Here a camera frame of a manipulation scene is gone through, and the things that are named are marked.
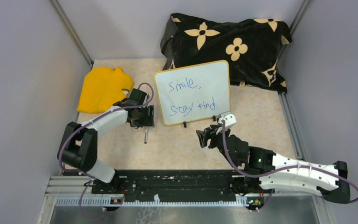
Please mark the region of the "white blue marker pen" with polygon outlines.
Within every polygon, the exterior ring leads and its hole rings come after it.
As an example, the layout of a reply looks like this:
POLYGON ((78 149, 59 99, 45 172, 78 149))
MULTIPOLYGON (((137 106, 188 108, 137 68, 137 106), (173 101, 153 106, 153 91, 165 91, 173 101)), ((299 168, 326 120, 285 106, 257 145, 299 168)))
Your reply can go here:
POLYGON ((147 141, 148 141, 148 130, 149 130, 149 127, 145 127, 145 137, 144 137, 145 144, 147 144, 147 141))

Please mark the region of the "yellow framed whiteboard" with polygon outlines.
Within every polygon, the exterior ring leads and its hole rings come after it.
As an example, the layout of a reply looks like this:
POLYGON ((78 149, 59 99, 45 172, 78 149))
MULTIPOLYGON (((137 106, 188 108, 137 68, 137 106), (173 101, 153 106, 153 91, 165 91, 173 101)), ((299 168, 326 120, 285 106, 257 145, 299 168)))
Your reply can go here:
POLYGON ((231 109, 226 60, 160 71, 154 80, 166 126, 212 118, 231 109))

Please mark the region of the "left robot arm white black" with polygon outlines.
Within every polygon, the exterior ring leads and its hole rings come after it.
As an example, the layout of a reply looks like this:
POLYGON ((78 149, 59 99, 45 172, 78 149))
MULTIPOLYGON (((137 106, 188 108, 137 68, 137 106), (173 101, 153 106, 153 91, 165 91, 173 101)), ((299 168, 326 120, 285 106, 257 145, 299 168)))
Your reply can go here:
POLYGON ((97 117, 66 125, 57 153, 59 165, 69 165, 86 176, 103 182, 110 193, 120 190, 121 180, 116 169, 98 158, 98 140, 114 128, 128 123, 130 127, 154 126, 152 96, 140 89, 133 89, 129 97, 114 103, 97 117))

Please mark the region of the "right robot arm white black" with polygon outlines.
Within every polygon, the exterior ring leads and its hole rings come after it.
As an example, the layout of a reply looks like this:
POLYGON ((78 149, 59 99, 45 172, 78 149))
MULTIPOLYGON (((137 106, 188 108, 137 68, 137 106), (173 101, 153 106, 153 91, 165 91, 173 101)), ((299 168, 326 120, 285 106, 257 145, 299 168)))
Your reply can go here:
POLYGON ((219 125, 212 125, 197 130, 200 146, 218 148, 231 167, 246 177, 244 187, 247 191, 301 191, 332 203, 350 203, 346 162, 324 165, 291 159, 271 150, 250 146, 231 135, 229 130, 219 132, 219 128, 219 125))

